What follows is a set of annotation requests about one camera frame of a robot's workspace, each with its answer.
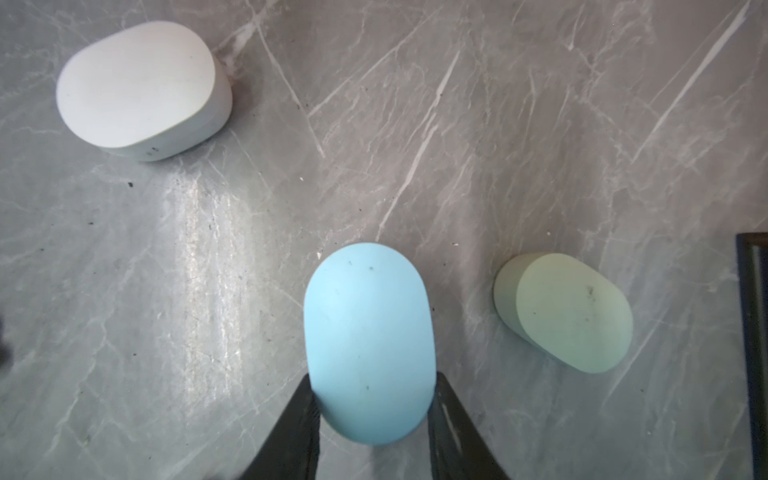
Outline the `mint green earbud case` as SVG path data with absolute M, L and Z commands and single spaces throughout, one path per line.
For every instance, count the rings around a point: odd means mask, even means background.
M 502 321 L 531 345 L 585 373 L 604 373 L 627 354 L 633 314 L 622 291 L 576 258 L 549 252 L 513 257 L 493 300 Z

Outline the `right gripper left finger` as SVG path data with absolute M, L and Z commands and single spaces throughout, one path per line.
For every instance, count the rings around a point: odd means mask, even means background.
M 314 480 L 320 455 L 321 413 L 305 374 L 257 455 L 240 479 Z

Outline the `white earbud case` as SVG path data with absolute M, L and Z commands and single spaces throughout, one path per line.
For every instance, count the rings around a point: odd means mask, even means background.
M 77 52 L 56 84 L 65 125 L 108 153 L 152 162 L 184 152 L 227 122 L 233 93 L 204 40 L 150 21 Z

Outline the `blue earbud case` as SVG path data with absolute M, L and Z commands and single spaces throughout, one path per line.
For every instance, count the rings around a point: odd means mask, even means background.
M 378 243 L 328 256 L 303 304 L 311 388 L 341 436 L 386 445 L 426 417 L 436 385 L 430 302 L 415 266 Z

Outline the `black grey checkerboard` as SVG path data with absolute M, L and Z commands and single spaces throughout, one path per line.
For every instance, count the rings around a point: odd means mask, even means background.
M 767 479 L 767 233 L 736 235 L 753 478 Z

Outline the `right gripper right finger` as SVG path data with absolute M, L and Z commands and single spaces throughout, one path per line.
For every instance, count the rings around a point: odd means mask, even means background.
M 442 372 L 428 415 L 433 479 L 509 480 Z

